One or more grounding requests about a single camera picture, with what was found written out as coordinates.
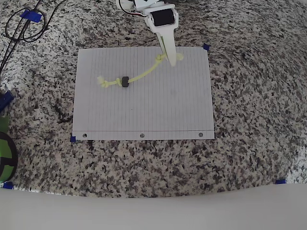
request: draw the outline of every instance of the green object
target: green object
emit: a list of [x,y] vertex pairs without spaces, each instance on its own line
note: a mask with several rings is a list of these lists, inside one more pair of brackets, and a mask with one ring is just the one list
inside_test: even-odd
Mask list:
[[7,133],[9,130],[9,116],[0,116],[0,132]]
[[7,181],[14,170],[13,166],[5,165],[2,174],[0,175],[0,183]]
[[0,139],[0,157],[12,158],[12,152],[6,140]]
[[6,133],[0,132],[0,183],[8,181],[13,177],[17,164],[17,149],[13,140]]

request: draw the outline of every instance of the small black block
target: small black block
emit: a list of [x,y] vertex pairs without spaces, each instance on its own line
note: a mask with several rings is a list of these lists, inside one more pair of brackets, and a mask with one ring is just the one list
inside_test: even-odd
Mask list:
[[129,86],[128,81],[129,81],[129,77],[123,77],[123,78],[121,79],[121,85],[122,85],[124,88],[127,88],[127,87]]

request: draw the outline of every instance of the white surface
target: white surface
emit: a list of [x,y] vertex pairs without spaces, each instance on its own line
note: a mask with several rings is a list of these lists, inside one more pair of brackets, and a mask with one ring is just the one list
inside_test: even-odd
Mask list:
[[214,138],[207,51],[177,47],[177,52],[184,55],[184,60],[174,68],[164,60],[128,88],[101,88],[98,76],[107,81],[135,77],[155,63],[161,49],[80,49],[72,135],[77,140]]
[[0,189],[3,230],[303,230],[307,184],[173,198],[88,198]]

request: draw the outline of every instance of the rope toy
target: rope toy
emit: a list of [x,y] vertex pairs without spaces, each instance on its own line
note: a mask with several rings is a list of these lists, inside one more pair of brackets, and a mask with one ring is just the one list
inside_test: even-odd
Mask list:
[[[110,85],[119,85],[120,87],[128,87],[129,83],[132,83],[134,81],[137,81],[143,77],[145,77],[147,74],[151,73],[152,71],[154,71],[159,64],[164,61],[164,59],[166,58],[166,54],[159,54],[156,58],[155,58],[155,63],[154,65],[147,71],[145,71],[144,73],[140,74],[137,77],[131,78],[129,79],[128,77],[123,77],[123,80],[121,80],[120,78],[116,78],[115,81],[106,81],[103,77],[99,76],[98,79],[98,84],[101,85],[102,88],[107,88]],[[183,55],[182,54],[177,54],[177,60],[178,61],[182,61],[183,60]]]

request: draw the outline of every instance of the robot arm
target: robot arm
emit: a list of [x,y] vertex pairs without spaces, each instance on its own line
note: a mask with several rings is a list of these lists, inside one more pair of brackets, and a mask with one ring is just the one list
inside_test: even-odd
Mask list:
[[136,10],[142,11],[146,24],[156,33],[162,52],[166,54],[171,66],[176,65],[176,45],[174,29],[178,28],[178,13],[174,4],[165,4],[157,0],[116,0],[118,8],[129,9],[135,5]]

